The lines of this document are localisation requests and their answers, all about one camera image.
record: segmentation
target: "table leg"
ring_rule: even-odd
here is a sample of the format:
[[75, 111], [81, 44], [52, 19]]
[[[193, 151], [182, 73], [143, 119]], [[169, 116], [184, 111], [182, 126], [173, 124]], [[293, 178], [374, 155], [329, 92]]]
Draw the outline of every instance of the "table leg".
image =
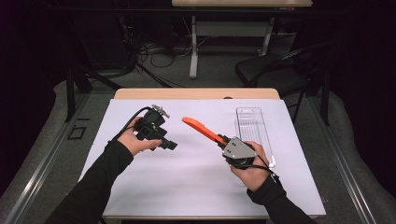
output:
[[271, 18], [268, 21], [268, 26], [266, 27], [266, 35], [264, 38], [264, 41], [262, 42], [262, 48], [259, 49], [259, 56], [265, 55], [267, 53], [268, 50], [268, 45], [270, 43], [270, 38], [271, 38], [271, 34], [272, 34], [272, 30], [274, 28], [274, 21], [275, 18]]
[[192, 16], [191, 22], [191, 66], [190, 66], [190, 78], [197, 78], [198, 69], [198, 49], [197, 49], [197, 32], [196, 32], [196, 20], [195, 16]]

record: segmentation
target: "hand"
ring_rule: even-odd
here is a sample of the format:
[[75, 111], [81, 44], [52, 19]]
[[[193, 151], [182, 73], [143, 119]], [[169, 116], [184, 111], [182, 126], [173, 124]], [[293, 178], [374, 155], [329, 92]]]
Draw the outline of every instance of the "hand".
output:
[[141, 119], [141, 117], [133, 119], [128, 125], [127, 130], [125, 130], [125, 132], [121, 134], [119, 139], [117, 139], [119, 142], [125, 145], [134, 156], [145, 149], [158, 147], [163, 142], [160, 139], [143, 141], [137, 139], [137, 137], [134, 135], [134, 125], [139, 119]]
[[[255, 143], [255, 142], [247, 142], [248, 144], [251, 144], [256, 151], [256, 153], [262, 157], [262, 159], [265, 161], [265, 163], [268, 165], [268, 160], [265, 157], [265, 152], [264, 149], [262, 148], [261, 145]], [[260, 166], [266, 166], [262, 160], [260, 160], [259, 157], [254, 158], [253, 164], [255, 165], [260, 165]], [[259, 169], [259, 168], [247, 168], [246, 170], [241, 170], [238, 168], [235, 168], [233, 166], [231, 167], [231, 172], [238, 176], [244, 185], [250, 189], [251, 191], [256, 191], [265, 181], [265, 179], [268, 177], [269, 173], [266, 170]]]

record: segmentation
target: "cable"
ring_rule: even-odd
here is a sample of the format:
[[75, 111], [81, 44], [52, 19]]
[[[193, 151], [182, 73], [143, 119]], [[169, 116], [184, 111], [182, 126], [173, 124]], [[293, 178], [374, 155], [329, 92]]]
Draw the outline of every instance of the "cable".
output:
[[150, 110], [150, 109], [151, 109], [150, 107], [146, 106], [139, 109], [136, 113], [134, 113], [134, 115], [128, 120], [128, 122], [124, 125], [121, 131], [117, 133], [116, 136], [114, 136], [113, 139], [111, 139], [111, 141], [108, 141], [108, 144], [110, 145], [113, 144], [115, 141], [117, 141], [117, 139], [119, 139], [119, 137], [128, 129], [128, 125], [132, 122], [132, 120], [134, 120], [144, 110]]
[[260, 165], [256, 165], [256, 164], [238, 164], [238, 163], [233, 163], [232, 166], [239, 168], [239, 169], [247, 169], [247, 168], [258, 168], [258, 169], [262, 169], [267, 171], [268, 173], [270, 173], [270, 176], [274, 179], [274, 181], [281, 187], [282, 183], [280, 182], [279, 176], [274, 173], [274, 171], [272, 171], [269, 166], [267, 165], [267, 163], [264, 161], [264, 159], [260, 156], [257, 155], [257, 157], [260, 158], [260, 160], [264, 163], [265, 166], [260, 166]]
[[160, 68], [169, 67], [169, 66], [175, 61], [175, 54], [174, 54], [173, 52], [171, 52], [172, 60], [171, 60], [170, 63], [168, 63], [168, 64], [166, 64], [166, 65], [156, 65], [156, 64], [154, 64], [154, 62], [153, 62], [154, 55], [156, 55], [156, 54], [159, 54], [159, 53], [153, 53], [153, 54], [151, 54], [151, 57], [150, 57], [150, 59], [149, 59], [151, 65], [154, 66], [154, 67], [160, 67]]
[[172, 88], [169, 84], [167, 84], [167, 83], [165, 82], [165, 81], [167, 81], [167, 82], [169, 82], [169, 83], [171, 83], [171, 84], [173, 84], [173, 85], [175, 85], [175, 86], [179, 86], [179, 87], [185, 88], [184, 86], [178, 85], [178, 84], [176, 84], [175, 82], [172, 82], [172, 81], [170, 81], [170, 80], [168, 80], [168, 79], [166, 79], [166, 78], [164, 78], [164, 77], [159, 77], [159, 76], [157, 76], [157, 75], [151, 73], [145, 66], [143, 66], [143, 65], [140, 64], [140, 63], [137, 63], [136, 66], [138, 66], [139, 68], [141, 68], [142, 71], [146, 72], [150, 77], [152, 77], [155, 81], [157, 81], [158, 83], [160, 83], [163, 87]]

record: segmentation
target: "transparent container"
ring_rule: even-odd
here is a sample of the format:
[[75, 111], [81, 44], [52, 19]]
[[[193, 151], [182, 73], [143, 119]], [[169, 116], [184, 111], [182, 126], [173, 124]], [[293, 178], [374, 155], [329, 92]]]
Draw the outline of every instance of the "transparent container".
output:
[[262, 110], [259, 107], [236, 108], [235, 128], [236, 134], [242, 141], [253, 141], [262, 145], [269, 161], [268, 166], [275, 167], [276, 162], [265, 129]]

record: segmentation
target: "table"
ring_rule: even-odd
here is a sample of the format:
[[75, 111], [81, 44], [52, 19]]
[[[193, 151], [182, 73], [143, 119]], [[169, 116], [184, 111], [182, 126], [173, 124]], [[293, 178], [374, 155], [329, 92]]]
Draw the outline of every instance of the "table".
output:
[[[311, 0], [172, 0], [174, 7], [311, 7]], [[263, 36], [259, 55], [265, 55], [268, 49], [274, 18], [268, 21], [191, 21], [191, 67], [190, 78], [197, 78], [198, 66], [198, 35], [215, 36]]]
[[235, 105], [261, 107], [276, 156], [273, 169], [290, 199], [311, 217], [326, 214], [290, 115], [274, 89], [120, 89], [110, 102], [81, 176], [129, 117], [151, 103], [163, 105], [170, 114], [162, 127], [168, 131], [165, 137], [178, 146], [173, 151], [157, 148], [139, 153], [114, 183], [104, 218], [269, 218], [262, 206], [248, 198], [246, 187], [230, 172], [216, 144], [179, 120], [192, 115], [213, 131], [229, 135], [234, 132], [234, 114], [229, 112]]

